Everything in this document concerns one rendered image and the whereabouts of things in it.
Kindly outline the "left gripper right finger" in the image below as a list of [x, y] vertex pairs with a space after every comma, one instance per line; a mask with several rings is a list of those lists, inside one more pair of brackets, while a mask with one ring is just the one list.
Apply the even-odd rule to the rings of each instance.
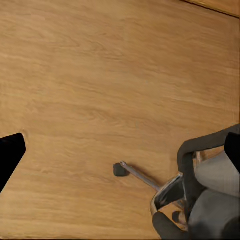
[[240, 173], [240, 135], [228, 133], [224, 151]]

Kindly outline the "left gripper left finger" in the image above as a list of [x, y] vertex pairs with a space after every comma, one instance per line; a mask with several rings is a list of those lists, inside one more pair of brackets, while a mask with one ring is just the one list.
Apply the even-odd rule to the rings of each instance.
[[0, 194], [25, 153], [22, 133], [0, 138]]

